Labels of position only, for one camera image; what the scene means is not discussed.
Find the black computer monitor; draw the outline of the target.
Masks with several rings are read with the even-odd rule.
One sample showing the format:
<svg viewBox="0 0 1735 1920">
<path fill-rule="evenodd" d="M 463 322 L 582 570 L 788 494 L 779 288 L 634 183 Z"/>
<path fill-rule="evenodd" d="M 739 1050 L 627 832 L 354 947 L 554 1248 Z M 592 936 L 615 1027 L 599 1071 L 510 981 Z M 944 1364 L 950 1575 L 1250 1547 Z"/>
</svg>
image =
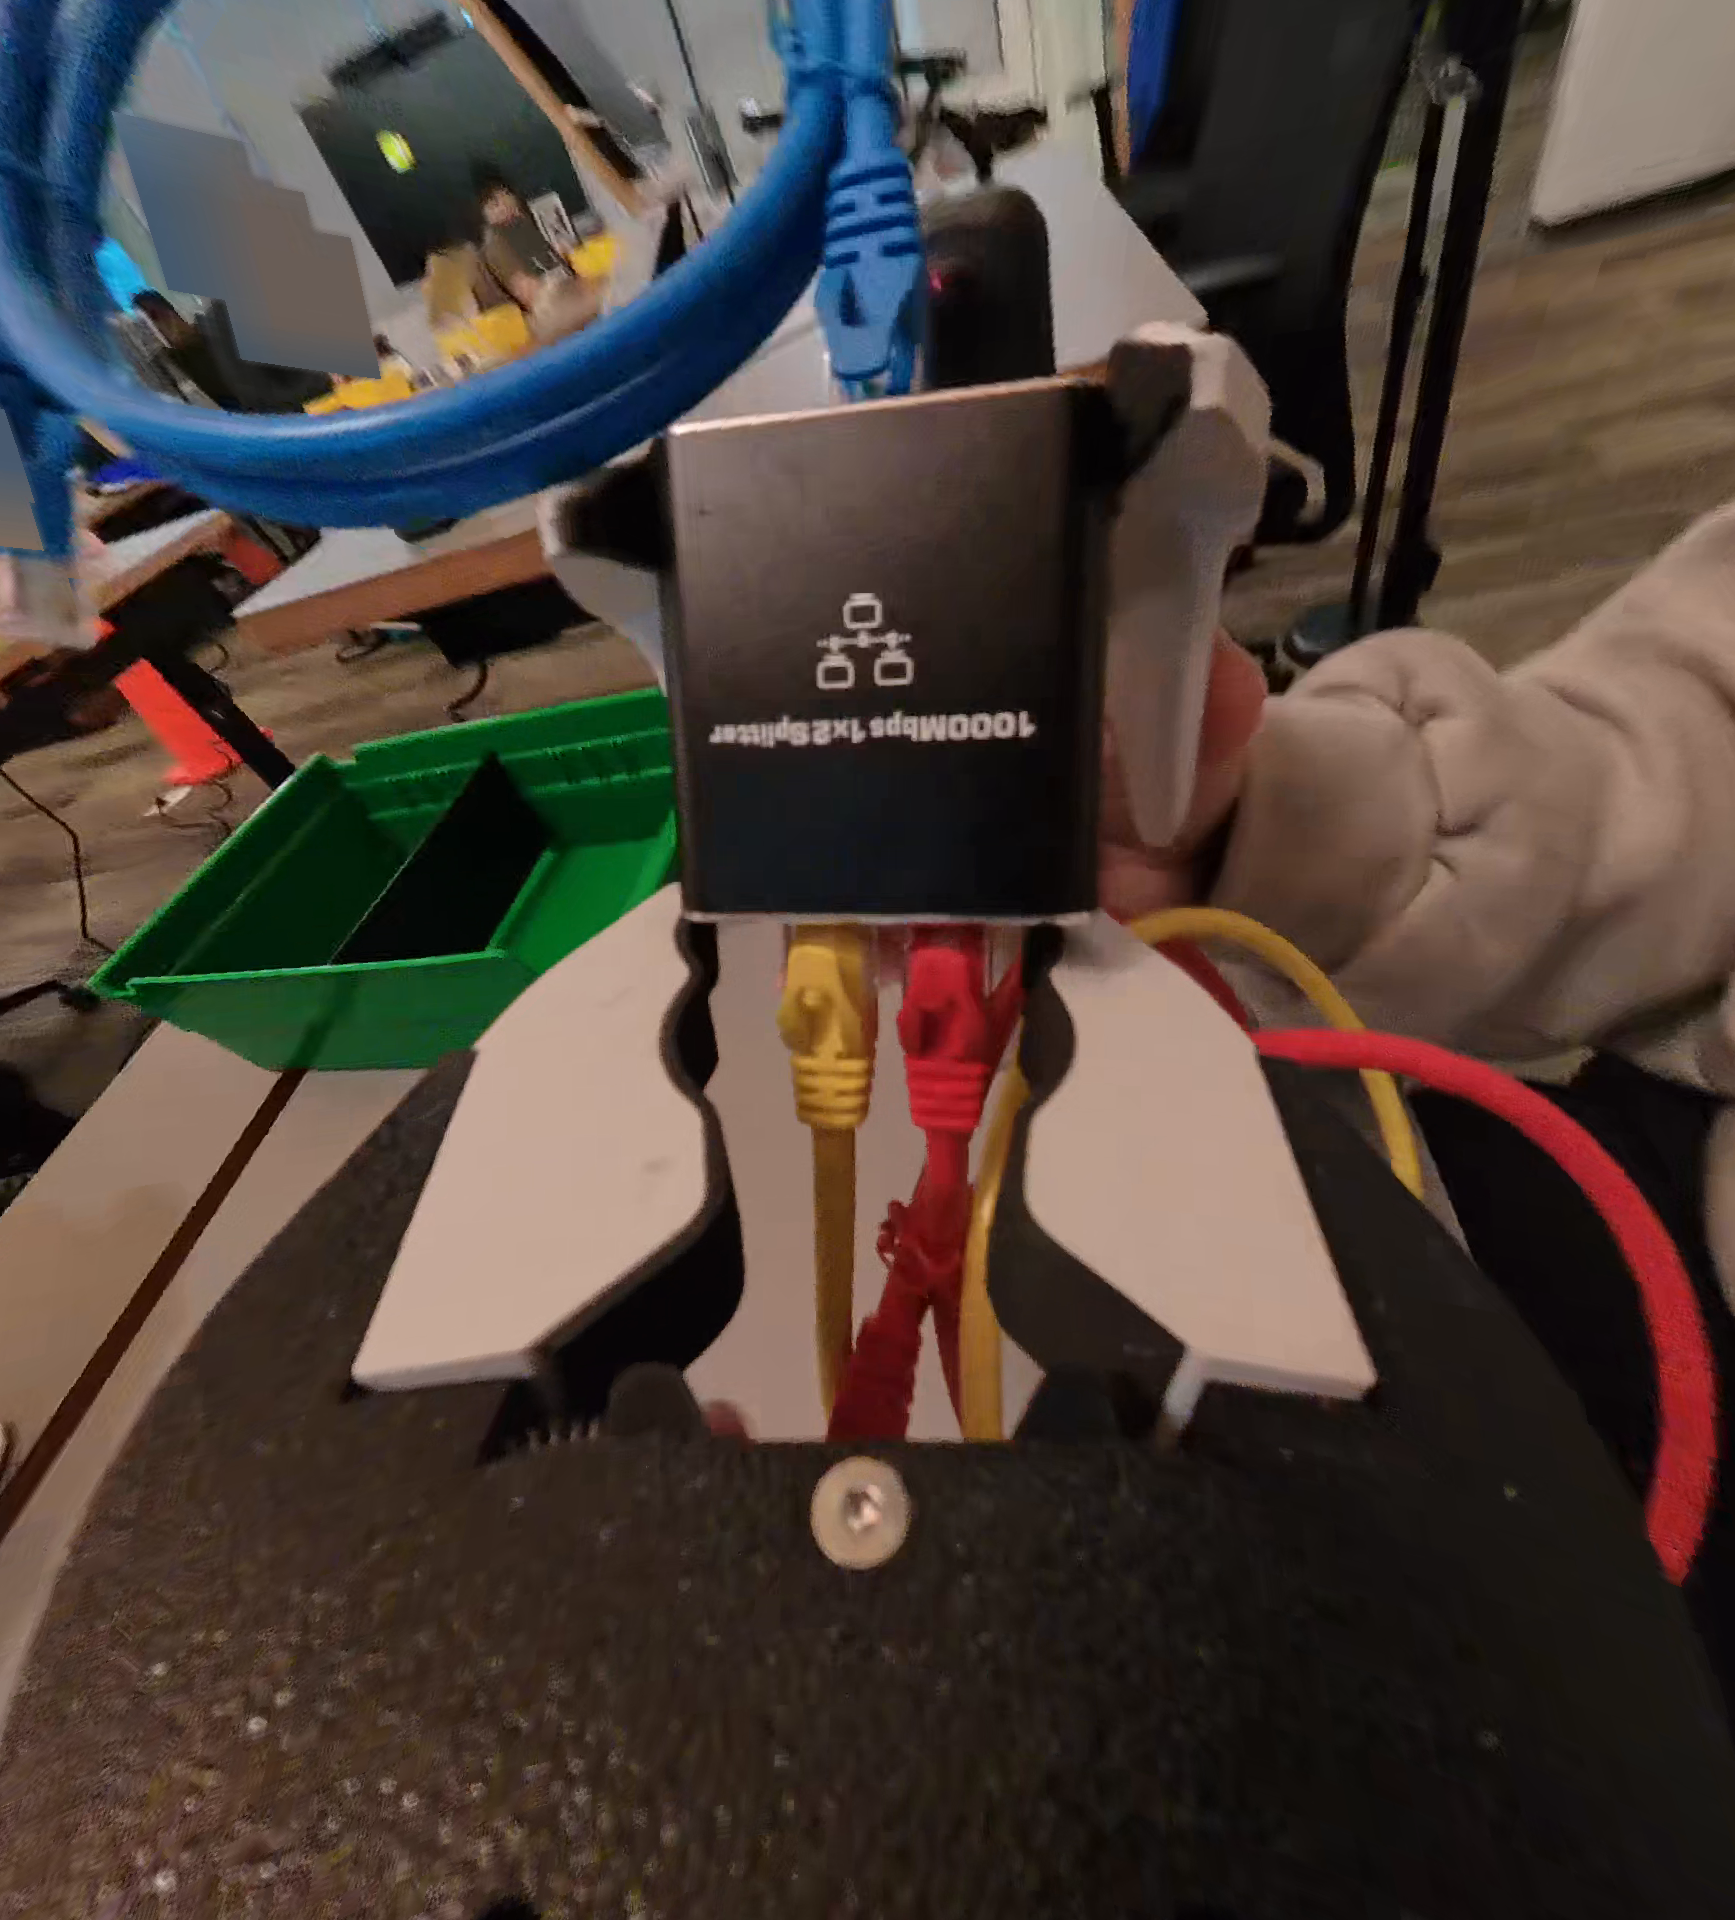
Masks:
<svg viewBox="0 0 1735 1920">
<path fill-rule="evenodd" d="M 430 255 L 479 240 L 485 172 L 575 224 L 592 215 L 561 134 L 463 11 L 375 36 L 295 114 L 396 288 L 422 278 Z"/>
</svg>

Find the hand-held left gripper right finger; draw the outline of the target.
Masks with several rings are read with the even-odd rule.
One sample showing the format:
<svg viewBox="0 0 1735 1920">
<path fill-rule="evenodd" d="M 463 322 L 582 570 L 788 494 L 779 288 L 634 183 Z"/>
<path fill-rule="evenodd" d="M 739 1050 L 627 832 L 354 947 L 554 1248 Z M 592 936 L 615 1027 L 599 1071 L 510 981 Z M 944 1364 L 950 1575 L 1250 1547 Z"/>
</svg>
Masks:
<svg viewBox="0 0 1735 1920">
<path fill-rule="evenodd" d="M 1030 943 L 986 1289 L 1039 1378 L 1179 1433 L 1209 1389 L 1358 1406 L 1378 1382 L 1257 1046 L 1126 926 Z"/>
</svg>

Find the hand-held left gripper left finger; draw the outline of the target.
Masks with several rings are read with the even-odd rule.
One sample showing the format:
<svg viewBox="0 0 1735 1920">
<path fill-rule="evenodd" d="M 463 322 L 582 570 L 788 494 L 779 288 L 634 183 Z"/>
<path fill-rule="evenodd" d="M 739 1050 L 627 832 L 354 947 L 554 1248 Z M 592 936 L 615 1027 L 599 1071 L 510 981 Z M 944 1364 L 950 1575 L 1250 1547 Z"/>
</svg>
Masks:
<svg viewBox="0 0 1735 1920">
<path fill-rule="evenodd" d="M 643 902 L 482 1034 L 354 1386 L 525 1381 L 710 1223 L 717 1122 L 675 1050 L 703 989 L 682 902 Z"/>
</svg>

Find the person's right hand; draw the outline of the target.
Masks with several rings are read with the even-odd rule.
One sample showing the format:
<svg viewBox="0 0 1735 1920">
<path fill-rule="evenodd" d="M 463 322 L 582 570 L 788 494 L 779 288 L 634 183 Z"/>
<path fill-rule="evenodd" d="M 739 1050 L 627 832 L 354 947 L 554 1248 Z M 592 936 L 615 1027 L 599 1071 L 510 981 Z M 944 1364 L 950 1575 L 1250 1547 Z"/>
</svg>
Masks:
<svg viewBox="0 0 1735 1920">
<path fill-rule="evenodd" d="M 1264 705 L 1267 687 L 1258 659 L 1217 629 L 1209 692 L 1199 712 L 1192 811 L 1184 832 L 1167 844 L 1150 844 L 1139 836 L 1126 809 L 1115 739 L 1103 732 L 1098 809 L 1102 912 L 1120 925 L 1134 925 L 1164 911 L 1212 902 Z"/>
</svg>

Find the green plastic bin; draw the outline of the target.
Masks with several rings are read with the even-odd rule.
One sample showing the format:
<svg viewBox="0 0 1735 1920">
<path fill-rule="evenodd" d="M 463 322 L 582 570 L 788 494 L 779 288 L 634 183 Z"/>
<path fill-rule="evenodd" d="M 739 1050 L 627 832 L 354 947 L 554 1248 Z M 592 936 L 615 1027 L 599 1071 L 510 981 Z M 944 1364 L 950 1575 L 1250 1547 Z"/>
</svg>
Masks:
<svg viewBox="0 0 1735 1920">
<path fill-rule="evenodd" d="M 334 967 L 474 763 L 553 833 L 488 951 Z M 91 991 L 263 1071 L 422 1071 L 675 874 L 661 690 L 537 706 L 313 758 L 94 974 Z"/>
</svg>

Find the dark cloth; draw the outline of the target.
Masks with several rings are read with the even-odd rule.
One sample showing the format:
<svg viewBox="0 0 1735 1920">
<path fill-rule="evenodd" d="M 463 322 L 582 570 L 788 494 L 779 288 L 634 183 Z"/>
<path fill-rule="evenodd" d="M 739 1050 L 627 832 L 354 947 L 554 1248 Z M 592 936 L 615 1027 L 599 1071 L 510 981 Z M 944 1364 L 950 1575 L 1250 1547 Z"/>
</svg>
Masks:
<svg viewBox="0 0 1735 1920">
<path fill-rule="evenodd" d="M 1553 1105 L 1622 1165 L 1669 1230 L 1715 1355 L 1717 1455 L 1709 1524 L 1684 1603 L 1735 1740 L 1735 1319 L 1705 1224 L 1717 1101 L 1593 1060 Z M 1471 1101 L 1423 1094 L 1415 1116 L 1482 1272 L 1540 1340 L 1599 1443 L 1640 1489 L 1654 1467 L 1654 1361 L 1637 1289 L 1593 1209 L 1553 1161 Z"/>
</svg>

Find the black bin divider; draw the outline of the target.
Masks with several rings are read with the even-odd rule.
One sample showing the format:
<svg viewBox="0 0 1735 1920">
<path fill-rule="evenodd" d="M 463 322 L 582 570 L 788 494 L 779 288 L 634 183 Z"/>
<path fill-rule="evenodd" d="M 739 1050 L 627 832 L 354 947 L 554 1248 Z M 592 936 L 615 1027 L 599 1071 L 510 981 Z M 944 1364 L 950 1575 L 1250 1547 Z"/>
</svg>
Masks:
<svg viewBox="0 0 1735 1920">
<path fill-rule="evenodd" d="M 485 754 L 332 964 L 433 964 L 488 951 L 550 853 L 550 829 L 506 767 Z"/>
</svg>

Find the small yellow storage crate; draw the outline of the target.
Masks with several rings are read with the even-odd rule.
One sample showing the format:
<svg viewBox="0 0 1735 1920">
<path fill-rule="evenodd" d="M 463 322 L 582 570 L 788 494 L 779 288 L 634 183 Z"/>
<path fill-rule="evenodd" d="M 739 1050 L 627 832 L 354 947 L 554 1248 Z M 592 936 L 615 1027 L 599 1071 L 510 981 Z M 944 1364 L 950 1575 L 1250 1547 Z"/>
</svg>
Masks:
<svg viewBox="0 0 1735 1920">
<path fill-rule="evenodd" d="M 494 278 L 475 248 L 429 257 L 410 311 L 375 339 L 372 378 L 334 378 L 306 415 L 351 415 L 465 384 L 561 343 L 599 319 L 620 269 L 620 240 L 609 231 L 572 248 L 572 269 L 540 301 L 495 301 Z"/>
</svg>

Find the black tripod stand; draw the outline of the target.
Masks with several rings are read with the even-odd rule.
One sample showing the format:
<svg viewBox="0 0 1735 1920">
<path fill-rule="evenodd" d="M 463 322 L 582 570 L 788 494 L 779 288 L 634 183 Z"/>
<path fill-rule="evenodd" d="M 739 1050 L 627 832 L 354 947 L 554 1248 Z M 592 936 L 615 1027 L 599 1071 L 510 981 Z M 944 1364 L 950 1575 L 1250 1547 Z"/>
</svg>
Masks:
<svg viewBox="0 0 1735 1920">
<path fill-rule="evenodd" d="M 1367 635 L 1415 625 L 1439 577 L 1433 494 L 1519 36 L 1520 31 L 1508 25 L 1502 34 L 1477 34 L 1460 50 L 1446 39 L 1427 39 L 1417 60 L 1424 118 L 1412 164 L 1409 225 L 1385 324 L 1353 576 L 1343 599 L 1303 612 L 1281 640 L 1293 673 L 1319 667 Z"/>
</svg>

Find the orange traffic cone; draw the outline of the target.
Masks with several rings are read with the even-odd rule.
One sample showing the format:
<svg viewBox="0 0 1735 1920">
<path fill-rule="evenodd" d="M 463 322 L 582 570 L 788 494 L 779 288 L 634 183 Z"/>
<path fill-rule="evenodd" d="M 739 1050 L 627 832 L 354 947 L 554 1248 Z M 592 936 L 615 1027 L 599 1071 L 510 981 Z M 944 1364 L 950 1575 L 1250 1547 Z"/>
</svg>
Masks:
<svg viewBox="0 0 1735 1920">
<path fill-rule="evenodd" d="M 170 789 L 201 789 L 227 781 L 243 767 L 233 747 L 203 712 L 181 699 L 151 663 L 139 659 L 113 678 L 113 687 L 167 754 L 163 781 Z"/>
</svg>

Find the person's right forearm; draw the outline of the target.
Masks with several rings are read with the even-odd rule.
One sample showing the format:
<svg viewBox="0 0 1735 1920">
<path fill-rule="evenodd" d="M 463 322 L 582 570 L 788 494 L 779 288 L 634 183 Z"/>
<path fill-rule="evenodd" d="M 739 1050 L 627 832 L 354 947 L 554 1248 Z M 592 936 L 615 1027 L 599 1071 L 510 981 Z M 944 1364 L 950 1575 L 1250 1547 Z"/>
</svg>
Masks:
<svg viewBox="0 0 1735 1920">
<path fill-rule="evenodd" d="M 1519 667 L 1437 632 L 1315 667 L 1212 878 L 1398 1032 L 1735 1096 L 1735 502 Z"/>
</svg>

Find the dark office chair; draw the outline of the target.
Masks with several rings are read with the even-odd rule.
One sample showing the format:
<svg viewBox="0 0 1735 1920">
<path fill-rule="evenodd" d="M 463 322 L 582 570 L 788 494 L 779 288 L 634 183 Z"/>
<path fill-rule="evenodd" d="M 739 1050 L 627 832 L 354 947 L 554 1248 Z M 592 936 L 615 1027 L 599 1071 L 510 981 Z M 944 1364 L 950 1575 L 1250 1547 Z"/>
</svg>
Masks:
<svg viewBox="0 0 1735 1920">
<path fill-rule="evenodd" d="M 1120 207 L 1264 381 L 1278 461 L 1257 540 L 1358 504 L 1347 319 L 1423 4 L 1120 4 Z"/>
</svg>

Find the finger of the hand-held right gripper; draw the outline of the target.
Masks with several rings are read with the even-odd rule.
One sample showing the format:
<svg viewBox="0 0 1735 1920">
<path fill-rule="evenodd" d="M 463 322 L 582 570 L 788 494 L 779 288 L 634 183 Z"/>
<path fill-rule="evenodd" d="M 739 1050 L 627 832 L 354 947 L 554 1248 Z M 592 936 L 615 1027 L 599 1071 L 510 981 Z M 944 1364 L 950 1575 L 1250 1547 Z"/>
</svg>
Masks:
<svg viewBox="0 0 1735 1920">
<path fill-rule="evenodd" d="M 568 597 L 625 637 L 670 692 L 664 597 L 675 563 L 667 445 L 646 443 L 537 494 L 543 559 Z"/>
<path fill-rule="evenodd" d="M 1253 533 L 1271 400 L 1246 353 L 1188 324 L 1143 324 L 1109 353 L 1120 433 L 1109 533 L 1103 720 L 1143 844 L 1184 840 L 1224 573 Z"/>
</svg>

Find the black ethernet splitter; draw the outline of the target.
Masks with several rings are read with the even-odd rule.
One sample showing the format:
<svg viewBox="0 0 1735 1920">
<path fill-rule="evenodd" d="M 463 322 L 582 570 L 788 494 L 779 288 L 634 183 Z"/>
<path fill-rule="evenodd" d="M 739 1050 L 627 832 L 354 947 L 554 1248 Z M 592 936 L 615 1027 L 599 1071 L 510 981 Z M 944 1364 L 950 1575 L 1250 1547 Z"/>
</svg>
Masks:
<svg viewBox="0 0 1735 1920">
<path fill-rule="evenodd" d="M 695 423 L 658 478 L 689 918 L 1084 918 L 1103 393 L 1039 378 Z"/>
</svg>

